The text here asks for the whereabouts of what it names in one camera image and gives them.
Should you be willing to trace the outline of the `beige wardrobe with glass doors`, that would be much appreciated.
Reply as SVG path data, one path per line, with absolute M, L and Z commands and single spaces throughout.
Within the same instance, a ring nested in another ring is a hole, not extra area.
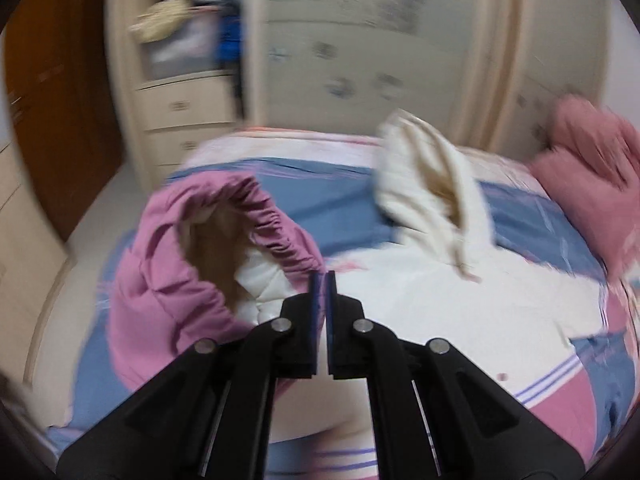
M 542 151 L 564 94 L 595 100 L 608 54 L 606 0 L 193 0 L 191 18 L 239 15 L 239 62 L 145 77 L 129 27 L 163 0 L 106 0 L 114 97 L 131 162 L 151 191 L 180 165 L 156 166 L 136 91 L 227 76 L 234 129 L 370 136 L 393 110 L 451 142 L 516 160 Z

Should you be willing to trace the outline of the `pink and white hooded jacket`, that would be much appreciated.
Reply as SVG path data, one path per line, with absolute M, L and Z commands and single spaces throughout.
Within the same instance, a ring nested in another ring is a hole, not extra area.
M 492 241 L 467 151 L 403 110 L 371 140 L 375 203 L 395 230 L 379 248 L 325 257 L 247 171 L 194 172 L 159 188 L 111 288 L 119 380 L 137 390 L 200 339 L 246 336 L 306 292 L 314 272 L 334 272 L 338 289 L 400 338 L 448 339 L 516 400 L 577 338 L 600 332 L 596 283 L 536 269 Z

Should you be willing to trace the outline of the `brown wooden door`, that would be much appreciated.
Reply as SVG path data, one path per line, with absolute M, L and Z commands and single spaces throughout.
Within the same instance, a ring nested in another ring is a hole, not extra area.
M 4 80 L 32 190 L 61 240 L 124 159 L 105 49 L 105 0 L 21 0 L 4 30 Z

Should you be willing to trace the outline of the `beige drawer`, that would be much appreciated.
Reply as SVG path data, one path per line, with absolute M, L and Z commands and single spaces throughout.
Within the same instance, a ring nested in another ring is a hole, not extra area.
M 136 96 L 143 128 L 148 131 L 235 122 L 232 88 L 227 76 L 152 84 L 137 90 Z
M 164 129 L 148 132 L 145 139 L 154 165 L 180 165 L 203 142 L 225 136 L 232 131 L 232 126 Z

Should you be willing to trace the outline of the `blue garment in wardrobe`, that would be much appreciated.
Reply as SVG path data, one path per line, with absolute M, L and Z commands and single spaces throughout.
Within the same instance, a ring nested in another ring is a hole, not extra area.
M 225 15 L 219 20 L 215 61 L 223 66 L 236 63 L 243 53 L 242 20 L 239 15 Z

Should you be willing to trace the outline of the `upper beige drawer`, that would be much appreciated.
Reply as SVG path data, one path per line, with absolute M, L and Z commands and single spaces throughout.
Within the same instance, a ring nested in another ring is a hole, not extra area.
M 137 90 L 136 96 L 143 128 L 148 131 L 235 122 L 232 88 L 227 76 L 152 84 Z

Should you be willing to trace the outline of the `translucent plastic storage box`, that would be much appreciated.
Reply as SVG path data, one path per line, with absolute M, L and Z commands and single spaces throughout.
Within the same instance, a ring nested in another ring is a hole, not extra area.
M 217 41 L 216 15 L 195 15 L 167 38 L 140 44 L 145 77 L 155 80 L 213 70 Z

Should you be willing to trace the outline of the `rolled pink quilt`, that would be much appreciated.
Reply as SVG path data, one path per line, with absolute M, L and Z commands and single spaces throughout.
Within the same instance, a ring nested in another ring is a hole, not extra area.
M 581 96 L 556 102 L 550 148 L 529 171 L 602 261 L 608 279 L 639 259 L 639 131 Z

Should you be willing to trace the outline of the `beige cloth bag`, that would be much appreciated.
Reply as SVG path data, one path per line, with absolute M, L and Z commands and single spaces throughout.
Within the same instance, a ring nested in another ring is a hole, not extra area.
M 193 0 L 163 0 L 140 14 L 129 31 L 139 44 L 168 38 L 190 17 Z

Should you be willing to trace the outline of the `lower beige drawer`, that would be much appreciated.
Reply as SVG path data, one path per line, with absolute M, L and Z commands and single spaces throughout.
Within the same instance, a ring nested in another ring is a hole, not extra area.
M 180 165 L 203 142 L 225 136 L 232 131 L 232 126 L 164 129 L 148 132 L 145 139 L 154 165 Z

